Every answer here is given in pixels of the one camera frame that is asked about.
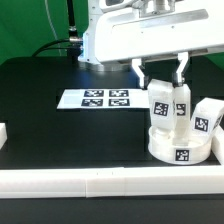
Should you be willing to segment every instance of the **white block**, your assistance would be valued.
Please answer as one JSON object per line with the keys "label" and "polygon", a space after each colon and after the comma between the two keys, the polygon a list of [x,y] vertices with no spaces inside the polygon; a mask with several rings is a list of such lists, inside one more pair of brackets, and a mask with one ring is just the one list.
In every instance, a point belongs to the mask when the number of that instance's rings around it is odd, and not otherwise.
{"label": "white block", "polygon": [[7,140],[6,127],[4,123],[0,123],[0,150]]}
{"label": "white block", "polygon": [[125,196],[222,193],[223,171],[221,166],[129,169]]}
{"label": "white block", "polygon": [[148,94],[152,126],[174,130],[177,116],[172,83],[152,79]]}
{"label": "white block", "polygon": [[220,164],[224,165],[224,131],[220,126],[212,139],[212,151]]}
{"label": "white block", "polygon": [[0,171],[0,198],[85,197],[85,184],[69,170]]}
{"label": "white block", "polygon": [[86,179],[86,197],[124,196],[124,168],[98,170]]}
{"label": "white block", "polygon": [[196,105],[191,118],[190,139],[202,144],[214,136],[224,113],[224,101],[205,98]]}
{"label": "white block", "polygon": [[184,84],[182,87],[176,87],[175,103],[177,113],[177,124],[174,131],[174,145],[187,145],[189,139],[189,125],[191,112],[191,91]]}

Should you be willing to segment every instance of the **black tabletop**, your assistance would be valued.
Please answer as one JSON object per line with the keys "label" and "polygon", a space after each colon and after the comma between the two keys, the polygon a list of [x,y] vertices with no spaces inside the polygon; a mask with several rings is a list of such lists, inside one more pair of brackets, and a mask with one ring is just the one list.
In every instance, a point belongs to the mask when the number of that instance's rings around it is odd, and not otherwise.
{"label": "black tabletop", "polygon": [[[174,60],[146,66],[170,80]],[[224,72],[204,57],[186,82],[194,105],[224,99]],[[148,152],[147,109],[57,110],[64,89],[138,88],[126,72],[80,69],[67,58],[15,58],[0,67],[0,121],[8,141],[0,169],[170,166]],[[200,165],[217,165],[214,155]],[[0,200],[1,223],[222,223],[223,195]]]}

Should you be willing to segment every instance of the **black cable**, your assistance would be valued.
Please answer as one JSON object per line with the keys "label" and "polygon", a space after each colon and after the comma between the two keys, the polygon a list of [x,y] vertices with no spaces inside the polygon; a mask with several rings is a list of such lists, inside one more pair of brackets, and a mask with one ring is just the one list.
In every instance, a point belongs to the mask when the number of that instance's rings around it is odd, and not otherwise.
{"label": "black cable", "polygon": [[75,16],[73,8],[73,0],[67,0],[67,9],[68,9],[68,22],[69,22],[69,37],[77,36],[77,29],[75,27]]}
{"label": "black cable", "polygon": [[42,49],[38,54],[40,54],[40,53],[43,52],[43,51],[49,51],[49,50],[63,50],[63,49],[68,50],[69,47],[49,47],[49,48],[44,48],[44,49]]}
{"label": "black cable", "polygon": [[74,9],[73,9],[73,1],[72,0],[67,0],[67,7],[68,7],[69,26],[75,26],[75,16],[74,16]]}
{"label": "black cable", "polygon": [[40,47],[38,50],[36,50],[33,54],[32,54],[32,57],[36,57],[41,51],[45,50],[45,49],[50,49],[48,47],[52,46],[52,45],[55,45],[55,44],[59,44],[59,43],[66,43],[66,42],[69,42],[69,39],[60,39],[60,40],[55,40],[55,41],[52,41],[48,44],[45,44],[43,45],[42,47]]}

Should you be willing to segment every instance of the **green screen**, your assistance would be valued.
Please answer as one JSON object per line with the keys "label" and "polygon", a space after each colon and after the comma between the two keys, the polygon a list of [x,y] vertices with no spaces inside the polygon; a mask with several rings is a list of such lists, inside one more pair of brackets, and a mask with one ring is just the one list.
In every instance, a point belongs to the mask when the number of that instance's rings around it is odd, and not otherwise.
{"label": "green screen", "polygon": [[[87,0],[73,0],[76,26],[81,36],[88,27]],[[58,39],[68,38],[66,0],[48,0],[48,8]],[[42,45],[54,41],[45,0],[0,0],[0,64],[6,59],[31,56]],[[47,51],[42,56],[59,56]],[[224,69],[224,53],[208,56]]]}

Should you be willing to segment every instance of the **printed marker sheet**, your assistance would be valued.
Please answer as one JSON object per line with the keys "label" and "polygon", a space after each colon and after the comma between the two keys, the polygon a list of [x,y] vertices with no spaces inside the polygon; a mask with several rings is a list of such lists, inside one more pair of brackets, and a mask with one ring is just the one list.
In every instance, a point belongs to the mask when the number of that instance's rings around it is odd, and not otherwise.
{"label": "printed marker sheet", "polygon": [[68,89],[57,109],[149,109],[148,91],[141,89]]}

